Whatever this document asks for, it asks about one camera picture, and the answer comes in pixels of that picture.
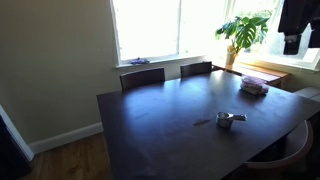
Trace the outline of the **dark chair far right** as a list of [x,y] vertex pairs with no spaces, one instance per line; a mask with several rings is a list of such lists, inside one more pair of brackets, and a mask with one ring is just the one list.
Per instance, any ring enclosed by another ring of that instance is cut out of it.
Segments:
[[181,77],[189,77],[197,74],[209,73],[212,71],[211,62],[200,62],[180,66]]

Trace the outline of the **dark wooden dining table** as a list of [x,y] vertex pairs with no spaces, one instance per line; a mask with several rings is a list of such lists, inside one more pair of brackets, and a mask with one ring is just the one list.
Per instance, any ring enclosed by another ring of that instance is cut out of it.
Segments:
[[[114,180],[220,180],[320,111],[320,103],[271,87],[241,90],[213,71],[97,97]],[[245,114],[232,126],[219,112]]]

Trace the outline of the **plastic bag of food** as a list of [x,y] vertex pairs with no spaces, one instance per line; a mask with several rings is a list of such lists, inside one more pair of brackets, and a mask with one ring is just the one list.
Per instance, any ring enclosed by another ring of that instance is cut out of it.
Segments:
[[254,95],[266,94],[269,90],[269,87],[266,85],[264,80],[258,78],[243,76],[242,82],[240,85],[241,89],[247,91]]

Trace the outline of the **dark chair far left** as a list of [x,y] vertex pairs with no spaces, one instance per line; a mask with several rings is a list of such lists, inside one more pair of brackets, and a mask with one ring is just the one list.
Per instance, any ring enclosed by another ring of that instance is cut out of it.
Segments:
[[153,68],[141,71],[125,73],[120,76],[123,90],[132,89],[153,83],[165,81],[165,70],[163,68]]

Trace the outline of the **large steel measuring cup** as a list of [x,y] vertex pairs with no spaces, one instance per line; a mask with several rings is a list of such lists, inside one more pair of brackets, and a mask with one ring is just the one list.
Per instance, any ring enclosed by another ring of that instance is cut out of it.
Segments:
[[216,124],[222,128],[229,129],[235,120],[246,121],[247,116],[245,114],[235,115],[235,114],[230,114],[230,113],[226,113],[226,112],[219,112],[216,115]]

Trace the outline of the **yellow plant pot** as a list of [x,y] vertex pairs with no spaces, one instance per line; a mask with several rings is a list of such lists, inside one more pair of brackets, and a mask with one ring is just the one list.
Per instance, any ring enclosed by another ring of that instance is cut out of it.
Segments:
[[237,56],[238,56],[238,52],[236,51],[236,49],[232,45],[228,46],[226,64],[233,65]]

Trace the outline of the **dark chair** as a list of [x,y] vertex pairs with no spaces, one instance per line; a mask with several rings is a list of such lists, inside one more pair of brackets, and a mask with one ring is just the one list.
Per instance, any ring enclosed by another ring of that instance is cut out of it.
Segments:
[[125,73],[120,76],[123,90],[132,89],[153,83],[165,81],[165,70],[163,68],[153,68],[141,71]]
[[200,62],[180,66],[181,77],[189,77],[197,74],[209,73],[212,71],[211,62]]

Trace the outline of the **green monstera plant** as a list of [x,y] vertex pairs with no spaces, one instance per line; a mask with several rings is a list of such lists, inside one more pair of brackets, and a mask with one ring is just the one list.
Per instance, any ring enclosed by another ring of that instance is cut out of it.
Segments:
[[251,18],[235,16],[215,31],[215,38],[229,39],[231,44],[228,52],[239,53],[242,49],[249,48],[257,36],[260,36],[260,42],[264,40],[268,32],[267,21],[268,18],[260,16]]

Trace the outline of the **purple item on windowsill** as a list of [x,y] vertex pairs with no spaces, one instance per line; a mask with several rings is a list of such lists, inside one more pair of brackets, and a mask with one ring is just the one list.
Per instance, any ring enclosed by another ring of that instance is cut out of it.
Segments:
[[146,58],[136,58],[136,59],[130,60],[130,63],[133,64],[133,65],[137,65],[137,64],[149,64],[150,61],[148,61]]

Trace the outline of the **rounded wooden chair near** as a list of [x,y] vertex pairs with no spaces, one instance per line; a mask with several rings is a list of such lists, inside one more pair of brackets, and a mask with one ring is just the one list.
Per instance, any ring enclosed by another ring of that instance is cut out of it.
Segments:
[[244,163],[252,178],[280,180],[281,174],[304,159],[313,145],[312,124],[305,120],[285,137],[281,157],[272,161],[248,161]]

